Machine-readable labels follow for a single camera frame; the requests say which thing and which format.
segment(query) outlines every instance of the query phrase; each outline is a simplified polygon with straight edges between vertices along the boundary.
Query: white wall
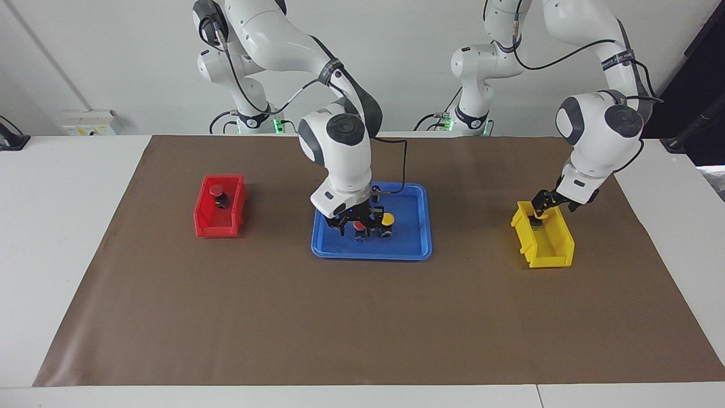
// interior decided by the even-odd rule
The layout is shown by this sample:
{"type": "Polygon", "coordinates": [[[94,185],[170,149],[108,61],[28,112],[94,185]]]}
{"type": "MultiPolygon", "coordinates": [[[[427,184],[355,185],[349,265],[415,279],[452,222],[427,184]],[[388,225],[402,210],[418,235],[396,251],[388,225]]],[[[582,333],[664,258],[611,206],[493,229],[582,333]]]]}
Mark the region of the white wall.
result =
{"type": "MultiPolygon", "coordinates": [[[[624,23],[637,58],[664,88],[682,53],[719,0],[603,0],[624,23]]],[[[193,0],[0,0],[0,113],[31,134],[58,134],[63,110],[78,98],[13,18],[17,8],[93,109],[113,109],[129,134],[204,134],[233,103],[196,71],[205,47],[191,19],[193,0]]],[[[483,0],[287,0],[290,20],[318,36],[382,105],[384,130],[410,130],[442,110],[460,84],[450,73],[453,51],[485,44],[483,0]]],[[[546,35],[542,2],[523,31],[530,64],[572,50],[546,35]]],[[[304,73],[261,73],[279,105],[308,79],[304,73]]],[[[553,117],[568,95],[605,86],[589,52],[569,63],[512,80],[493,81],[496,134],[555,134],[553,117]]],[[[309,89],[288,119],[326,105],[332,94],[309,89]]]]}

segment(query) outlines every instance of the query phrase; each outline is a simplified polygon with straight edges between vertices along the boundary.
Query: red button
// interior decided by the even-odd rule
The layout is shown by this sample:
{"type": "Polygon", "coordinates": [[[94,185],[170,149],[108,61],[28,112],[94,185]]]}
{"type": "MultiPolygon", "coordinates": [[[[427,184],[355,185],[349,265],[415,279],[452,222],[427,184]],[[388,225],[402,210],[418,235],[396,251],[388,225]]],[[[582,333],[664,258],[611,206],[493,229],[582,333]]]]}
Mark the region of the red button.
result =
{"type": "Polygon", "coordinates": [[[209,194],[214,197],[220,197],[224,194],[224,187],[221,187],[219,184],[214,184],[212,188],[209,189],[209,194]]]}

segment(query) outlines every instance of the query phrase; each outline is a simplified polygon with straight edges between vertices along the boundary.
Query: brown mat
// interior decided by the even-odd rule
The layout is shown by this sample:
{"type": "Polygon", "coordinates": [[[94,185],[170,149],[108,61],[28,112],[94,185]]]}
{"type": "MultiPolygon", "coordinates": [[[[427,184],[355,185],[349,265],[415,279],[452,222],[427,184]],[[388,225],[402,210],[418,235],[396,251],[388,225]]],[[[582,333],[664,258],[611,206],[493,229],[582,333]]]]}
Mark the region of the brown mat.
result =
{"type": "MultiPolygon", "coordinates": [[[[376,180],[401,148],[374,145],[376,180]]],[[[574,266],[529,270],[509,222],[551,187],[560,139],[413,140],[423,263],[310,251],[326,173],[296,139],[155,136],[35,385],[657,383],[725,380],[614,179],[566,214],[574,266]],[[200,240],[205,174],[244,174],[243,237],[200,240]]]]}

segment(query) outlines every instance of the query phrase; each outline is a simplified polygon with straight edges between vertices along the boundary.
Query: yellow button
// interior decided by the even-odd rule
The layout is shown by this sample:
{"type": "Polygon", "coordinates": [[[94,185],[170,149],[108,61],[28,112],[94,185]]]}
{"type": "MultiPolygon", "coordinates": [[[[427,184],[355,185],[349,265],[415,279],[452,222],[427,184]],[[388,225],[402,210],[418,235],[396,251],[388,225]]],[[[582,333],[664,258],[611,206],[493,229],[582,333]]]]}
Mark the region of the yellow button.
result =
{"type": "Polygon", "coordinates": [[[390,227],[392,224],[395,224],[395,217],[393,217],[393,214],[385,213],[383,215],[383,227],[390,227]]]}

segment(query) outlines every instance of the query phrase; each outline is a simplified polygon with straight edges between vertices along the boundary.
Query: black stand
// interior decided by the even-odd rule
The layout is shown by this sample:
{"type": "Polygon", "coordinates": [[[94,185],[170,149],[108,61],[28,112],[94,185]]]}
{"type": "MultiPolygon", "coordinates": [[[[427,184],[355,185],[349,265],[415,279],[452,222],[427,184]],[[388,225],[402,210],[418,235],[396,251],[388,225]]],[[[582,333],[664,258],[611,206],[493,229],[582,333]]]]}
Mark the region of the black stand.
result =
{"type": "Polygon", "coordinates": [[[710,105],[705,112],[700,114],[688,127],[685,128],[679,135],[671,139],[660,139],[660,142],[665,146],[668,152],[683,155],[687,153],[684,145],[694,135],[704,130],[707,125],[721,114],[725,110],[725,93],[721,94],[712,105],[710,105]]]}
{"type": "Polygon", "coordinates": [[[14,134],[0,123],[0,152],[3,150],[8,152],[20,151],[28,143],[28,140],[30,140],[30,136],[27,134],[14,134]]]}

